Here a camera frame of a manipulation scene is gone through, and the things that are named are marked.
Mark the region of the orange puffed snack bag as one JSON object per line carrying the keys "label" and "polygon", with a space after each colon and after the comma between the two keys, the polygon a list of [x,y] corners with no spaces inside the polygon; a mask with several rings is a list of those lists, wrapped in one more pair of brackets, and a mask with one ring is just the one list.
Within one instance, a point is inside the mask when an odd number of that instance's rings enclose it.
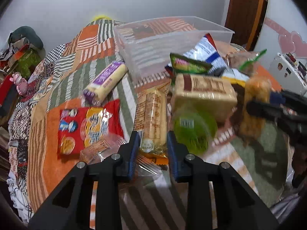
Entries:
{"label": "orange puffed snack bag", "polygon": [[254,76],[246,82],[239,133],[248,141],[261,136],[265,126],[263,109],[270,102],[270,93],[271,83],[265,77]]}

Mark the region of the clear bag orange snack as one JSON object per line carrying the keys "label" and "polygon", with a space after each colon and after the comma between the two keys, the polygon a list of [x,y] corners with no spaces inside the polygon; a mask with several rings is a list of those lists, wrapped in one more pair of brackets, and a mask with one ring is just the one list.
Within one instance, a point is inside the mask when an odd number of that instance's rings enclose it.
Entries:
{"label": "clear bag orange snack", "polygon": [[[80,151],[80,161],[88,165],[100,163],[107,157],[118,152],[121,145],[126,141],[119,135],[108,134],[96,143]],[[139,177],[154,177],[157,179],[162,175],[162,169],[149,158],[138,154],[136,158],[136,174]]]}

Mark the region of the orange clear biscuit pack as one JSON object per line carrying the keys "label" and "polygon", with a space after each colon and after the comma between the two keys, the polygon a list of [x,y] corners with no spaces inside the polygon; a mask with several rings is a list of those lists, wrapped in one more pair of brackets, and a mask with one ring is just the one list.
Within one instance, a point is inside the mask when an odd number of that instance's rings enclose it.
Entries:
{"label": "orange clear biscuit pack", "polygon": [[138,94],[133,130],[141,137],[140,150],[165,155],[167,138],[167,98],[156,88]]}

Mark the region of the purple label cake roll pack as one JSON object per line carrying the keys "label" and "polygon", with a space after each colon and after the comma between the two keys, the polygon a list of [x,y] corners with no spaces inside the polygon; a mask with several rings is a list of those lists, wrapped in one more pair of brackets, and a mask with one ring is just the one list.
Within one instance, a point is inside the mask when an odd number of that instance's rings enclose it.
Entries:
{"label": "purple label cake roll pack", "polygon": [[128,69],[124,62],[112,62],[83,90],[83,96],[86,101],[91,105],[100,106],[127,71]]}

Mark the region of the white appliance with stickers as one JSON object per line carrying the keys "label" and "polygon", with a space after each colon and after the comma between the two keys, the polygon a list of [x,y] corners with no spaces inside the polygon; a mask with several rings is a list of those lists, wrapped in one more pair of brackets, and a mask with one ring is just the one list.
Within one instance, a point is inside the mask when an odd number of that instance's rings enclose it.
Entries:
{"label": "white appliance with stickers", "polygon": [[268,72],[283,89],[306,97],[306,80],[288,57],[277,53],[270,63]]}

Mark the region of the yellow white snack bag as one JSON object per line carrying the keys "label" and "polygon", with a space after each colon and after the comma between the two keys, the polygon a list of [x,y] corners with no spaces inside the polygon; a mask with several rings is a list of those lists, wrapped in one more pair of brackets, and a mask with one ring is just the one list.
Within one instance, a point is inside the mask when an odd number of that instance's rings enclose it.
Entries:
{"label": "yellow white snack bag", "polygon": [[238,71],[238,69],[226,69],[221,78],[228,80],[232,85],[240,85],[245,87],[246,82],[250,79],[249,76]]}

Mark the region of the square toast bread pack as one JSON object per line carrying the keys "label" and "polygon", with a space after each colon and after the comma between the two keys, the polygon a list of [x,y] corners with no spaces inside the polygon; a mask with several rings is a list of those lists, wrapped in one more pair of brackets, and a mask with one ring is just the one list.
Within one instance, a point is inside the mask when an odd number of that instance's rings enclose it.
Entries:
{"label": "square toast bread pack", "polygon": [[237,94],[230,81],[218,77],[178,74],[172,92],[172,112],[195,108],[224,122],[237,105]]}

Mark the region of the brown bread bag green tie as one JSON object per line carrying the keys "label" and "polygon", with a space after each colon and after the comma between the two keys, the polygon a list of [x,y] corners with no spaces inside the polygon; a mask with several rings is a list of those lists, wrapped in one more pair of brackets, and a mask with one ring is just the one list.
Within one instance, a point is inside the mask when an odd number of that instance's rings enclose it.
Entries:
{"label": "brown bread bag green tie", "polygon": [[224,60],[229,67],[238,69],[239,72],[247,76],[252,76],[260,65],[260,59],[266,52],[267,49],[259,52],[239,51],[237,53],[227,54]]}

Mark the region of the green lid round container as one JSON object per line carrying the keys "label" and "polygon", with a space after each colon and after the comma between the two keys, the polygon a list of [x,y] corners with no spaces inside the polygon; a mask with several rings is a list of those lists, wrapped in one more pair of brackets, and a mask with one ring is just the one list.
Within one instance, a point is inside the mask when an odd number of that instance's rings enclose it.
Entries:
{"label": "green lid round container", "polygon": [[177,142],[198,156],[208,150],[217,130],[214,117],[205,111],[182,111],[173,116],[173,131]]}

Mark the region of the red noodle snack bag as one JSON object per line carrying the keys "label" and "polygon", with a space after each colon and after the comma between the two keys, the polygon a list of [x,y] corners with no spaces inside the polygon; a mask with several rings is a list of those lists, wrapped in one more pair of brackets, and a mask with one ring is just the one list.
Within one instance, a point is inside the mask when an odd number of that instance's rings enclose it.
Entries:
{"label": "red noodle snack bag", "polygon": [[80,152],[111,133],[123,137],[120,100],[103,107],[69,108],[60,111],[58,158],[78,156]]}

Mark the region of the white blue snack bag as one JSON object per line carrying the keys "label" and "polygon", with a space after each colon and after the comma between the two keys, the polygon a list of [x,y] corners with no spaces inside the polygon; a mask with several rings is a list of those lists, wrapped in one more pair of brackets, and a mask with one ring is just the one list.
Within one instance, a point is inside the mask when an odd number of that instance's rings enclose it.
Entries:
{"label": "white blue snack bag", "polygon": [[[219,77],[227,68],[224,59],[220,56],[216,49],[216,45],[212,39],[212,36],[208,33],[204,35],[191,50],[179,55],[212,64],[212,68],[208,71],[208,73],[201,75]],[[167,73],[173,77],[171,74],[171,61],[164,68]]]}

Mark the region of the green snack bag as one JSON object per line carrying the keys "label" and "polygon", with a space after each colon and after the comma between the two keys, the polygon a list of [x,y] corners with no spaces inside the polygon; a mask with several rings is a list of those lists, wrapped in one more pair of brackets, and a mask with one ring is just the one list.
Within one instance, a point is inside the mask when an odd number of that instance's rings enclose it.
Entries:
{"label": "green snack bag", "polygon": [[177,53],[170,53],[171,74],[206,74],[212,68],[212,64],[205,61],[194,60]]}

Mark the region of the patchwork striped bed cover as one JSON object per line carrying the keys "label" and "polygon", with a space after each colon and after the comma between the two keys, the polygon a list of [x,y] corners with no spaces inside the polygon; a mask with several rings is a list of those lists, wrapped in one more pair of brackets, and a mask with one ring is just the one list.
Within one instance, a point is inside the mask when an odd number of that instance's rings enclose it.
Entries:
{"label": "patchwork striped bed cover", "polygon": [[[30,77],[30,95],[19,102],[9,121],[8,188],[24,223],[74,166],[57,157],[59,112],[84,106],[83,89],[111,62],[121,60],[114,38],[117,22],[97,20],[72,42],[53,49]],[[184,229],[187,185],[168,171],[120,187],[124,229]]]}

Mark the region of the brown wooden door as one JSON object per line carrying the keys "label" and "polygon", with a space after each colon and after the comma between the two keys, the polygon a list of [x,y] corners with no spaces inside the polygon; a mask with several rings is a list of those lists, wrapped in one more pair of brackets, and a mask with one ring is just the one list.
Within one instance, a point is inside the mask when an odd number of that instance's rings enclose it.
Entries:
{"label": "brown wooden door", "polygon": [[225,27],[234,31],[231,42],[252,51],[260,36],[268,0],[229,0]]}

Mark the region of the red black box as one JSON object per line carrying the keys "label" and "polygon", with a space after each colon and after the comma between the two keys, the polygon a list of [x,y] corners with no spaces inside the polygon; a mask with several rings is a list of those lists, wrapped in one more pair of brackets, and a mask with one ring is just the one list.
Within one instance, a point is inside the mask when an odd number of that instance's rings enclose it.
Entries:
{"label": "red black box", "polygon": [[18,97],[16,85],[11,81],[12,75],[7,75],[1,83],[1,117],[9,113],[13,101]]}

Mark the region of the pink toy figure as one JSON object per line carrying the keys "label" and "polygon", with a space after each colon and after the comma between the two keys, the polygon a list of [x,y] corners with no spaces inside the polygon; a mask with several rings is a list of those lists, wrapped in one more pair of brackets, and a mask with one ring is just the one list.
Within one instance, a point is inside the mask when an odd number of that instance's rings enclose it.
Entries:
{"label": "pink toy figure", "polygon": [[10,81],[14,83],[20,96],[24,96],[26,94],[28,90],[28,82],[19,72],[15,72],[10,78]]}

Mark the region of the clear plastic storage bin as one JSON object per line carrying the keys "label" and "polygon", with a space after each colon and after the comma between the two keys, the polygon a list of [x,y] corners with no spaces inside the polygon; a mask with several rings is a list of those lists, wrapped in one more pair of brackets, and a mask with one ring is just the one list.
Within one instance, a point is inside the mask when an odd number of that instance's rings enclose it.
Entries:
{"label": "clear plastic storage bin", "polygon": [[120,55],[135,84],[163,72],[170,53],[191,50],[207,33],[229,44],[234,31],[195,16],[147,19],[114,28]]}

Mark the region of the green box with clutter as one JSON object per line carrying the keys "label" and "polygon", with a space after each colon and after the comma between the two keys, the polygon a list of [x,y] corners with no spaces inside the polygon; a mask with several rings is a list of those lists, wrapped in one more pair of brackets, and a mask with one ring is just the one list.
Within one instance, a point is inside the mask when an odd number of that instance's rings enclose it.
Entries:
{"label": "green box with clutter", "polygon": [[10,43],[1,53],[1,71],[6,75],[19,72],[28,80],[42,60],[38,50],[26,37]]}

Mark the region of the dark green cushion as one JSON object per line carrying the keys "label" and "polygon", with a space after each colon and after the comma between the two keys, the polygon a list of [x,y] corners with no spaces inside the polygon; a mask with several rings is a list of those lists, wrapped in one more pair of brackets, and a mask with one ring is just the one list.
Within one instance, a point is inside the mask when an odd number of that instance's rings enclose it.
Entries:
{"label": "dark green cushion", "polygon": [[29,44],[33,45],[39,50],[43,49],[44,47],[42,40],[30,26],[21,26],[10,33],[8,44],[13,44],[23,38],[27,38]]}

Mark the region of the yellow pillow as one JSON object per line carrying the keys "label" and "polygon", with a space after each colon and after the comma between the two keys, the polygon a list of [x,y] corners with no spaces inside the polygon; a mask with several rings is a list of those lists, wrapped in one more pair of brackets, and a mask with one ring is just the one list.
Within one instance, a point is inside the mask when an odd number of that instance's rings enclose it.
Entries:
{"label": "yellow pillow", "polygon": [[106,15],[97,15],[93,18],[93,21],[96,21],[96,20],[111,20],[112,18],[106,16]]}

